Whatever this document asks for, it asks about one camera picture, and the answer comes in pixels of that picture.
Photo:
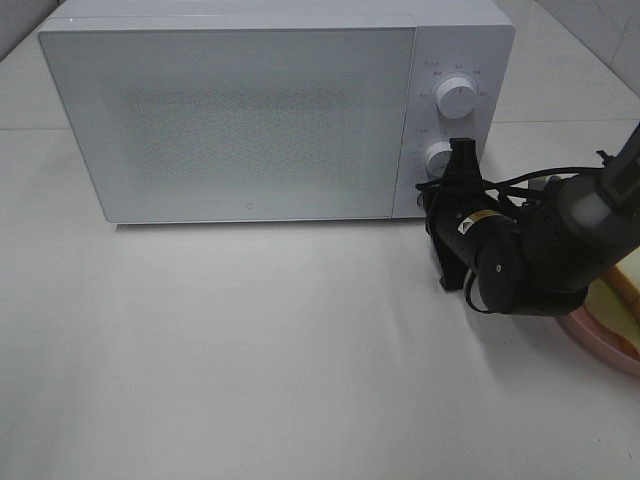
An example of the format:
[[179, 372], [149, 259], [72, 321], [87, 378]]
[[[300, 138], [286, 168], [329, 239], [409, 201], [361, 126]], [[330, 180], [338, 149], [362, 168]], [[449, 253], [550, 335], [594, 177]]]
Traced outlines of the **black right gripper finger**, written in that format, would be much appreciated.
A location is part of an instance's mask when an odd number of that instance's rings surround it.
[[434, 239], [433, 245], [441, 270], [440, 285], [447, 292], [462, 290], [470, 267], [441, 239]]
[[476, 153], [476, 141], [467, 137], [450, 139], [451, 154], [438, 189], [442, 198], [467, 197], [481, 193], [483, 178]]

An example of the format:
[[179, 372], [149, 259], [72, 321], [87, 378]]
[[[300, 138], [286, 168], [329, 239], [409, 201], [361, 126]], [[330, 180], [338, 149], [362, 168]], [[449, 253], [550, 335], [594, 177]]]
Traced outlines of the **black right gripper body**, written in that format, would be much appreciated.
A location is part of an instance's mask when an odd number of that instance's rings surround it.
[[485, 194], [442, 198], [425, 194], [426, 230], [471, 269], [462, 290], [483, 313], [525, 311], [525, 260], [515, 221]]

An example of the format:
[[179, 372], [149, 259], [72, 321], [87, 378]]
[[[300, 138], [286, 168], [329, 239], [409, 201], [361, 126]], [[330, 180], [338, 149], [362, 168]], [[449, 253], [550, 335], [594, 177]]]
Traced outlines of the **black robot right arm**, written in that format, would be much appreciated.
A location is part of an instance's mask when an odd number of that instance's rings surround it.
[[639, 133], [599, 167], [485, 179], [476, 143], [453, 138], [443, 175], [418, 202], [445, 291], [480, 314], [564, 316], [639, 246]]

